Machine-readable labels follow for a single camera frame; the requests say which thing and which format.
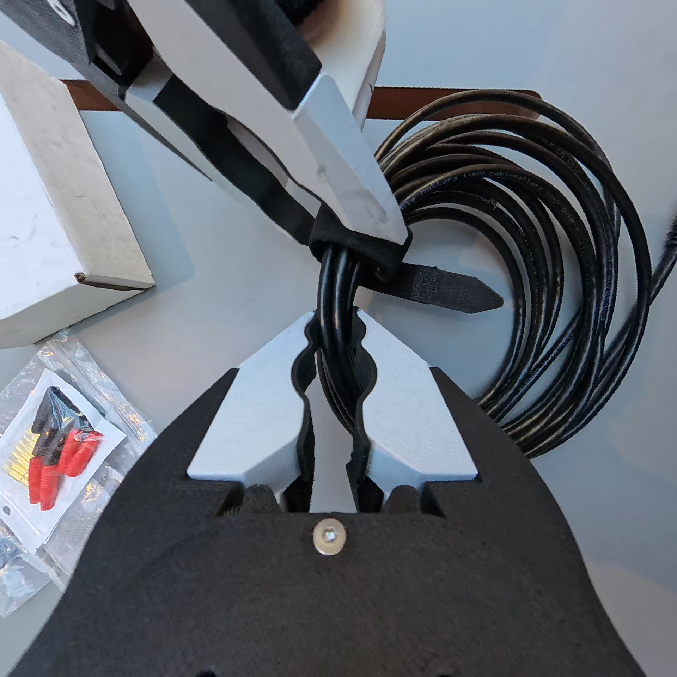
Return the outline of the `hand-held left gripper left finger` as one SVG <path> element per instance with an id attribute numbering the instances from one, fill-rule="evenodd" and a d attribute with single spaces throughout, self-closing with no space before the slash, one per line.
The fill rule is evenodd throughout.
<path id="1" fill-rule="evenodd" d="M 316 351 L 310 311 L 242 362 L 188 477 L 267 486 L 287 511 L 309 512 L 315 438 L 306 390 L 316 377 Z"/>

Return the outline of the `grey desk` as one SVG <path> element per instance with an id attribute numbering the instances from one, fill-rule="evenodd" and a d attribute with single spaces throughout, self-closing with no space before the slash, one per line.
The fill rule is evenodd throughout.
<path id="1" fill-rule="evenodd" d="M 676 212 L 675 1 L 387 1 L 378 85 L 531 89 L 592 134 L 651 259 Z M 228 369 L 315 307 L 318 263 L 119 112 L 82 118 L 157 285 L 72 328 L 160 433 Z M 465 315 L 360 290 L 357 304 L 477 397 L 503 359 L 511 289 L 468 227 L 419 224 L 411 263 L 473 275 L 504 306 Z M 604 409 L 534 462 L 648 676 L 676 675 L 676 271 Z"/>

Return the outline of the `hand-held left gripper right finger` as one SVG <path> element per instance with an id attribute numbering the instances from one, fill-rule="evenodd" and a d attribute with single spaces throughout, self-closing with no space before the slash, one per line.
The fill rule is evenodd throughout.
<path id="1" fill-rule="evenodd" d="M 361 309 L 353 310 L 361 394 L 347 465 L 358 512 L 379 512 L 393 490 L 472 481 L 478 469 L 428 363 Z"/>

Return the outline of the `small clear bag red parts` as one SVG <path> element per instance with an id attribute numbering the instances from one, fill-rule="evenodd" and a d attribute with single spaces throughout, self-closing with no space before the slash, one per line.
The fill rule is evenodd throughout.
<path id="1" fill-rule="evenodd" d="M 67 587 L 98 519 L 156 431 L 69 330 L 1 392 L 1 617 Z"/>

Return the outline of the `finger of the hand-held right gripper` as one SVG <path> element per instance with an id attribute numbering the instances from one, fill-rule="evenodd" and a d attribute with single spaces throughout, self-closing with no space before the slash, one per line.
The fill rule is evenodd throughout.
<path id="1" fill-rule="evenodd" d="M 277 10 L 235 1 L 130 1 L 173 73 L 155 103 L 222 188 L 300 242 L 324 207 L 347 231 L 404 244 L 400 209 L 334 79 Z"/>
<path id="2" fill-rule="evenodd" d="M 189 135 L 155 103 L 173 73 L 159 55 L 153 55 L 131 83 L 125 103 L 201 174 L 215 181 L 215 170 Z"/>

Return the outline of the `white cardboard box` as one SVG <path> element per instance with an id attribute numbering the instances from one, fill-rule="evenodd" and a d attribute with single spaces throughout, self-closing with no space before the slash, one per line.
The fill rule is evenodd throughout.
<path id="1" fill-rule="evenodd" d="M 1 348 L 155 285 L 64 84 L 1 42 Z"/>

